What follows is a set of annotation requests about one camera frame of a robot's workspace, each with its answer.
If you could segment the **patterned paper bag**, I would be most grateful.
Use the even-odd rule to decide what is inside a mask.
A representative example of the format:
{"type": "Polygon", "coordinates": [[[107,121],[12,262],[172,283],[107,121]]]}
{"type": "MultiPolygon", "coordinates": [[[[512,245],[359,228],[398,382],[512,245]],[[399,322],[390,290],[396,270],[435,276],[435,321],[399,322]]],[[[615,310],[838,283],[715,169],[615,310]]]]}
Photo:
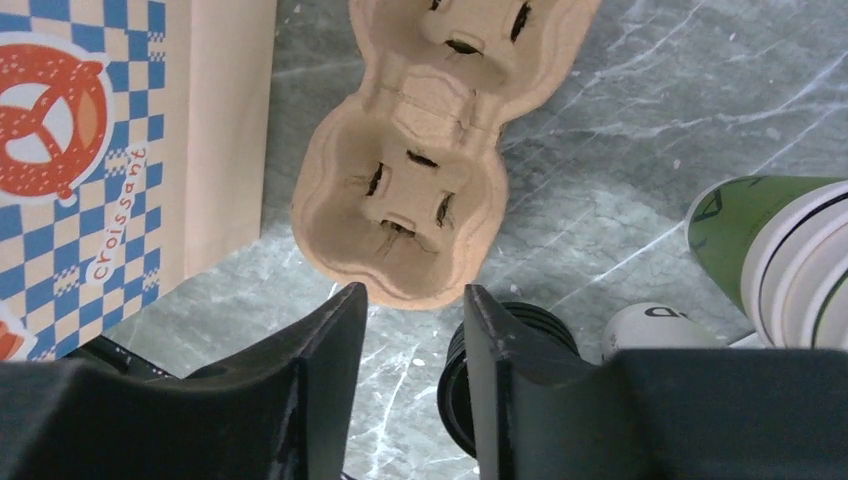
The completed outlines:
{"type": "Polygon", "coordinates": [[[69,354],[260,235],[273,1],[1,5],[1,357],[69,354]]]}

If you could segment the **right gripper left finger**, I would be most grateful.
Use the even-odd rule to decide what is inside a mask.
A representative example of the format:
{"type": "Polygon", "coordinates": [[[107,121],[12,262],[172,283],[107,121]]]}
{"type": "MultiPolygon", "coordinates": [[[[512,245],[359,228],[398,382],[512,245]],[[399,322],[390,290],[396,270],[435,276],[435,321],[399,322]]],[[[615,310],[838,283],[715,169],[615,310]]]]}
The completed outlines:
{"type": "Polygon", "coordinates": [[[1,366],[5,479],[339,479],[368,317],[352,283],[186,378],[1,366]]]}

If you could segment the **single white paper cup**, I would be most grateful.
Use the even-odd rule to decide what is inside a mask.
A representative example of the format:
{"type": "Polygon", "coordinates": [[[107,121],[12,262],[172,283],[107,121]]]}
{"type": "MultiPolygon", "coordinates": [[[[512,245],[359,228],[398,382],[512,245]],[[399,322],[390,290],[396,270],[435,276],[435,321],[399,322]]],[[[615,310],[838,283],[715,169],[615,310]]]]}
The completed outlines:
{"type": "Polygon", "coordinates": [[[604,327],[601,360],[622,349],[723,348],[726,344],[687,314],[668,305],[643,302],[617,312],[604,327]]]}

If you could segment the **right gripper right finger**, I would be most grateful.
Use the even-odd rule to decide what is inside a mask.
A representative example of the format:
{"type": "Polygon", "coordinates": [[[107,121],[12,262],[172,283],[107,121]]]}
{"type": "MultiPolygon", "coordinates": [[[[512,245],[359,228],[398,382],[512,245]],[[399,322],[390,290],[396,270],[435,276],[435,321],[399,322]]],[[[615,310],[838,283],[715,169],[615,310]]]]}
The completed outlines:
{"type": "Polygon", "coordinates": [[[847,355],[622,350],[592,365],[464,292],[484,479],[843,479],[847,355]]]}

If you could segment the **cardboard cup carrier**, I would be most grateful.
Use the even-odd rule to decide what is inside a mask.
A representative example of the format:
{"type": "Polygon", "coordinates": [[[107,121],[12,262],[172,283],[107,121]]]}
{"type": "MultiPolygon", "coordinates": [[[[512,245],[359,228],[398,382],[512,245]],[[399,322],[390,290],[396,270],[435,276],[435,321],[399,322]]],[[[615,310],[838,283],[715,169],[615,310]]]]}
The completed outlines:
{"type": "Polygon", "coordinates": [[[504,219],[505,126],[568,76],[596,1],[353,1],[365,72],[315,129],[291,222],[306,259],[377,304],[473,282],[504,219]]]}

